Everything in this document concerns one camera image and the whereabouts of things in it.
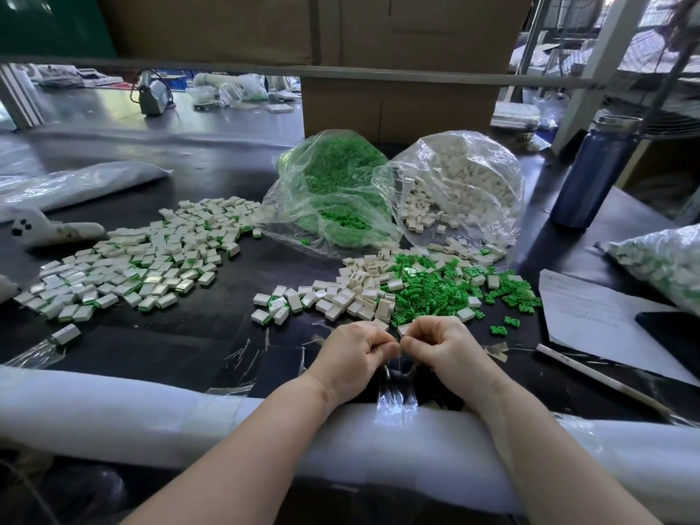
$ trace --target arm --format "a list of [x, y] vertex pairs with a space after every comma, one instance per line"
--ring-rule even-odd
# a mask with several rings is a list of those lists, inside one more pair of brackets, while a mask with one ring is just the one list
[[271, 524], [321, 424], [399, 352], [394, 338], [371, 323], [338, 327], [306, 373], [272, 393], [124, 525]]
[[660, 525], [455, 317], [419, 317], [401, 346], [481, 416], [533, 524]]

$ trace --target paper sheet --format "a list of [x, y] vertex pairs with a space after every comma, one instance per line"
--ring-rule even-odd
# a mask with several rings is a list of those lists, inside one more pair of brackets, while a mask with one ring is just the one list
[[634, 321], [642, 311], [678, 308], [547, 269], [540, 273], [540, 294], [550, 341], [700, 386], [693, 374]]

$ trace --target workbench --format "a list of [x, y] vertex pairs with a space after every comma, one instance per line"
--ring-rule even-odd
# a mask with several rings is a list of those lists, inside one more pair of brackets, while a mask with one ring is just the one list
[[[82, 160], [72, 162], [72, 167], [93, 164], [103, 154], [100, 143], [100, 137], [95, 136], [87, 154], [83, 152]], [[235, 194], [262, 201], [276, 179], [272, 158], [285, 149], [264, 143], [232, 143], [225, 148], [199, 144], [197, 150], [181, 141], [171, 140], [171, 144], [154, 148], [152, 144], [125, 142], [122, 148], [129, 158], [174, 168], [170, 178], [55, 211], [50, 214], [51, 219], [95, 221], [107, 229], [137, 228], [158, 220], [158, 209], [176, 207], [182, 199], [198, 201]], [[62, 155], [65, 149], [43, 149], [45, 154], [53, 155], [57, 166], [66, 165]], [[380, 149], [392, 157], [400, 148]], [[520, 162], [526, 177], [527, 209], [517, 247], [510, 253], [513, 269], [534, 288], [540, 270], [546, 268], [663, 301], [661, 295], [614, 265], [595, 245], [669, 228], [672, 224], [668, 220], [614, 189], [587, 232], [559, 229], [547, 219], [565, 168], [540, 155], [521, 156]], [[41, 264], [84, 246], [27, 253], [11, 242], [8, 224], [4, 224], [0, 230], [0, 272], [26, 285]], [[200, 392], [243, 387], [243, 395], [266, 397], [309, 367], [320, 349], [320, 344], [313, 341], [327, 337], [331, 325], [311, 311], [292, 316], [281, 327], [262, 328], [250, 319], [253, 296], [257, 292], [269, 293], [277, 285], [296, 287], [309, 285], [315, 279], [332, 280], [340, 261], [304, 254], [267, 237], [243, 237], [240, 246], [240, 254], [225, 260], [211, 286], [192, 291], [172, 308], [140, 314], [122, 303], [78, 324], [83, 335], [70, 346], [65, 359], [51, 368], [154, 381]], [[14, 302], [1, 305], [0, 311], [4, 333], [2, 361], [58, 329], [56, 324], [20, 309]], [[497, 301], [495, 306], [485, 306], [484, 311], [483, 321], [472, 320], [468, 326], [477, 341], [495, 344], [500, 338], [490, 335], [489, 326], [501, 324], [513, 310]], [[535, 316], [520, 316], [516, 312], [516, 316], [521, 319], [521, 326], [510, 329], [506, 339], [511, 348], [508, 360], [498, 364], [549, 409], [588, 419], [661, 421], [651, 409], [536, 354], [533, 349], [538, 342], [547, 342], [542, 312]], [[550, 346], [565, 353], [575, 352]], [[679, 414], [700, 419], [700, 396], [694, 387], [591, 355], [578, 354], [578, 358], [596, 363], [597, 370], [632, 387], [657, 395]], [[410, 361], [393, 365], [406, 371]], [[379, 379], [373, 379], [355, 401], [375, 402], [378, 387]], [[420, 404], [437, 399], [442, 405], [461, 408], [460, 400], [424, 368], [418, 369], [415, 390]]]

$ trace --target water bottle lid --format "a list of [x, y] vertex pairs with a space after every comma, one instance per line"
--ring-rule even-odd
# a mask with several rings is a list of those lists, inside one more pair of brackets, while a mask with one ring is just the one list
[[604, 114], [594, 121], [597, 131], [629, 132], [636, 131], [642, 123], [642, 118], [636, 116], [619, 116], [616, 114]]

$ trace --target bag of green pieces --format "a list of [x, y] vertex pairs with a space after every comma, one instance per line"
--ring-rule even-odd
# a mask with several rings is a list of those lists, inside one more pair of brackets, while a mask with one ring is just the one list
[[258, 209], [267, 235], [304, 250], [342, 256], [398, 243], [398, 194], [378, 149], [353, 131], [323, 131], [283, 153], [279, 179]]

